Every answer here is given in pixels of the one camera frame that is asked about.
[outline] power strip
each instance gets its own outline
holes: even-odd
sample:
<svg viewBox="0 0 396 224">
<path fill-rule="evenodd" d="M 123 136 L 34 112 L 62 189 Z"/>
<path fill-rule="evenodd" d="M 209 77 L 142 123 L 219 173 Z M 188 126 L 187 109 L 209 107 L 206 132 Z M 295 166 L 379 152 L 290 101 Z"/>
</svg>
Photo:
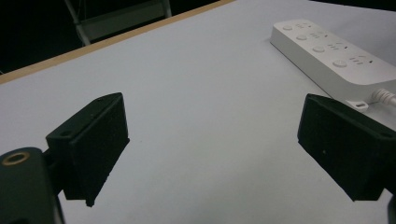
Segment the power strip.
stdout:
<svg viewBox="0 0 396 224">
<path fill-rule="evenodd" d="M 271 43 L 333 99 L 364 112 L 396 92 L 396 67 L 308 20 L 274 24 Z M 375 98 L 373 94 L 385 89 Z"/>
</svg>

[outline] black metal part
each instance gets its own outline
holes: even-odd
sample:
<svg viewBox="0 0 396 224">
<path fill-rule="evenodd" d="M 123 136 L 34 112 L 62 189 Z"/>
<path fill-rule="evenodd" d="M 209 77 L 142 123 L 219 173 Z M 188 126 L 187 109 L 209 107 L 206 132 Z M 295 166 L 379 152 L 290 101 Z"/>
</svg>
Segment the black metal part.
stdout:
<svg viewBox="0 0 396 224">
<path fill-rule="evenodd" d="M 96 196 L 129 143 L 121 93 L 98 98 L 47 136 L 49 149 L 34 147 L 0 157 L 0 223 L 64 223 L 57 197 Z"/>
<path fill-rule="evenodd" d="M 47 142 L 54 189 L 63 189 L 68 200 L 86 200 L 93 206 L 129 143 L 122 94 L 92 101 L 50 133 Z"/>
<path fill-rule="evenodd" d="M 300 145 L 353 200 L 395 191 L 396 132 L 333 99 L 308 94 Z"/>
<path fill-rule="evenodd" d="M 16 149 L 0 162 L 0 223 L 64 223 L 40 149 Z"/>
</svg>

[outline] black plastic mount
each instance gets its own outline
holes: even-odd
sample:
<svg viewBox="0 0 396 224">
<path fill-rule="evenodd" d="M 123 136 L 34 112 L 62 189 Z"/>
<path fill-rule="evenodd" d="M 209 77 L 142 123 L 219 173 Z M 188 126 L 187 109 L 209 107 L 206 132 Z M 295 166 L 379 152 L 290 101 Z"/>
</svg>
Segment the black plastic mount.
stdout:
<svg viewBox="0 0 396 224">
<path fill-rule="evenodd" d="M 121 93 L 98 98 L 47 136 L 49 154 L 61 169 L 52 175 L 68 200 L 93 206 L 129 142 Z"/>
<path fill-rule="evenodd" d="M 308 94 L 300 145 L 353 200 L 396 192 L 396 132 L 333 99 Z"/>
<path fill-rule="evenodd" d="M 57 194 L 93 206 L 129 143 L 121 93 L 98 98 L 47 136 L 42 153 L 24 147 L 0 156 L 0 223 L 64 223 Z"/>
</svg>

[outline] white cable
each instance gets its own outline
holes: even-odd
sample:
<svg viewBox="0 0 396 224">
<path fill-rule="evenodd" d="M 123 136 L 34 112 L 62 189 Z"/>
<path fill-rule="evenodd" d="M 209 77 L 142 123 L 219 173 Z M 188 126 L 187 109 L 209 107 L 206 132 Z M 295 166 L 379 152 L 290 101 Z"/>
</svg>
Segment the white cable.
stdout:
<svg viewBox="0 0 396 224">
<path fill-rule="evenodd" d="M 381 102 L 384 105 L 396 106 L 396 95 L 390 91 L 379 89 L 373 92 L 372 98 L 374 102 Z"/>
</svg>

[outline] white table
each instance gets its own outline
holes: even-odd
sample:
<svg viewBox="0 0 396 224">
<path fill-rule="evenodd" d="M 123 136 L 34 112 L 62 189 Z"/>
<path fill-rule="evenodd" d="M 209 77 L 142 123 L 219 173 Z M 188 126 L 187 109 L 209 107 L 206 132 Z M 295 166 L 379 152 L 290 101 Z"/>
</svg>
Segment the white table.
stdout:
<svg viewBox="0 0 396 224">
<path fill-rule="evenodd" d="M 297 143 L 307 93 L 324 92 L 269 42 L 308 19 L 396 65 L 396 14 L 295 0 L 241 0 L 0 85 L 0 153 L 120 91 L 131 143 L 89 208 L 66 222 L 387 223 L 390 193 L 353 203 Z M 396 130 L 396 110 L 368 116 Z"/>
</svg>

